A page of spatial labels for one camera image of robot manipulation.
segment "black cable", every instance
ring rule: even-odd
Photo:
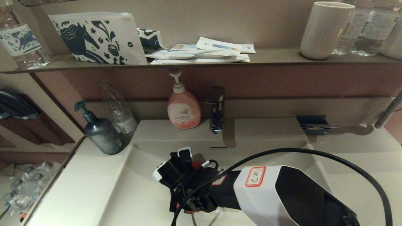
[[[301,148],[279,148],[279,149],[273,149],[273,150],[269,150],[269,151],[264,151],[264,152],[260,152],[257,154],[254,154],[252,156],[249,156],[241,161],[239,161],[238,163],[234,164],[233,166],[229,167],[227,170],[223,171],[222,173],[218,174],[214,179],[212,179],[209,182],[206,182],[200,186],[198,186],[196,189],[194,189],[192,192],[190,192],[180,203],[179,207],[177,208],[176,212],[174,213],[174,217],[172,220],[172,224],[171,226],[176,226],[176,221],[177,221],[177,217],[180,214],[180,211],[182,210],[183,206],[186,204],[187,200],[195,193],[197,192],[199,189],[201,189],[202,187],[211,184],[212,182],[218,180],[219,178],[223,177],[224,175],[228,174],[230,171],[234,170],[236,167],[239,167],[240,165],[261,157],[261,156],[265,156],[268,154],[274,154],[274,153],[279,153],[279,152],[298,152],[298,153],[307,153],[307,154],[314,154],[314,155],[319,155],[322,157],[326,157],[329,159],[332,159],[334,161],[340,162],[346,166],[348,166],[349,168],[352,168],[354,171],[358,172],[360,175],[362,175],[364,178],[366,178],[373,186],[374,188],[377,190],[377,192],[379,193],[381,200],[382,200],[382,204],[384,206],[384,214],[385,214],[385,226],[392,226],[392,212],[391,212],[391,205],[390,205],[390,201],[388,200],[387,195],[385,194],[384,189],[381,187],[381,185],[366,171],[364,171],[362,168],[356,166],[355,164],[340,158],[338,156],[326,153],[326,152],[321,152],[321,151],[317,151],[317,150],[310,150],[310,149],[301,149]]]
[[[219,164],[218,164],[218,162],[217,162],[216,160],[210,159],[210,160],[208,160],[208,161],[215,163],[215,169],[218,170]]]

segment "flexible metal hose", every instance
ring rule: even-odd
[[[392,114],[395,112],[398,105],[402,103],[402,91],[396,96],[396,98],[391,102],[388,108],[384,113],[379,117],[379,119],[375,122],[374,127],[376,129],[381,128],[387,121],[390,119]]]

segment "red-bordered label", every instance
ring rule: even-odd
[[[221,184],[224,182],[225,178],[226,178],[226,175],[223,176],[223,177],[221,177],[221,178],[219,178],[219,179],[216,180],[215,182],[213,182],[213,183],[212,183],[212,186],[221,185]]]
[[[259,187],[263,183],[266,169],[267,168],[265,166],[251,168],[246,180],[246,186]]]

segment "dark gray pump bottle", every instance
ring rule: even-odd
[[[105,154],[117,154],[123,149],[123,139],[113,124],[105,118],[97,118],[95,114],[85,108],[84,101],[75,104],[74,111],[82,110],[82,116],[88,122],[84,133]]]

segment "white cup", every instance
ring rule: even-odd
[[[355,6],[340,2],[315,2],[300,45],[300,53],[310,59],[329,57]]]

